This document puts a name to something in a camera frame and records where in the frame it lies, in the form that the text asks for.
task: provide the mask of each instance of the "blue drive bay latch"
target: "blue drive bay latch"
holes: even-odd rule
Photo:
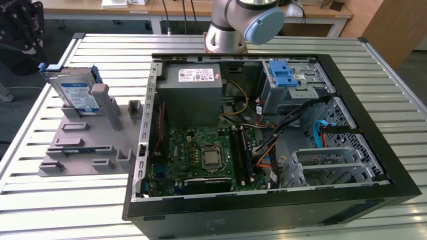
[[[299,82],[293,76],[293,69],[283,60],[270,61],[270,71],[275,80],[277,87],[297,87]]]

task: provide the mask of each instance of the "green motherboard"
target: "green motherboard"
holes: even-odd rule
[[[197,178],[231,178],[231,192],[266,189],[262,171],[254,172],[246,185],[237,180],[230,131],[229,128],[170,131],[167,162],[153,166],[157,196],[181,195],[178,189],[183,181]],[[245,129],[245,136],[245,144],[251,151],[257,146],[253,128]]]

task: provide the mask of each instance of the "gray floor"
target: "gray floor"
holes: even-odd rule
[[[46,32],[43,36],[46,53],[50,63],[57,63],[63,55],[67,45],[75,33],[109,33],[109,34],[150,34],[146,30],[145,21],[122,21],[117,25],[113,21],[98,20],[69,20],[66,28],[59,29],[59,24],[54,20],[46,21]],[[183,26],[174,26],[177,34],[183,33]],[[398,69],[398,74],[412,87],[425,104],[427,104],[427,51],[416,51]],[[0,63],[0,83],[7,88],[13,87],[43,87],[46,81],[39,73],[30,76],[15,76],[9,68]],[[33,108],[35,100],[41,94],[37,88],[13,88],[10,91],[15,95],[11,103],[0,102],[0,141],[13,141],[21,129],[27,114]],[[9,149],[0,144],[0,158]]]

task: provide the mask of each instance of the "slotted aluminum table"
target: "slotted aluminum table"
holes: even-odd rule
[[[349,224],[250,232],[230,239],[427,239],[427,109],[372,45],[358,39],[278,37],[247,47],[250,53],[333,56],[426,194]],[[202,53],[203,49],[202,36],[87,34],[73,39],[61,64],[95,63],[110,94],[123,104],[131,99],[145,101],[153,53]],[[61,106],[47,85],[0,162],[0,239],[146,239],[134,224],[122,220],[127,174],[38,176],[63,117]]]

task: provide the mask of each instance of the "hard drive label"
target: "hard drive label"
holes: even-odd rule
[[[94,96],[90,94],[91,88],[87,83],[62,83],[61,87],[79,111],[93,113],[101,109]]]

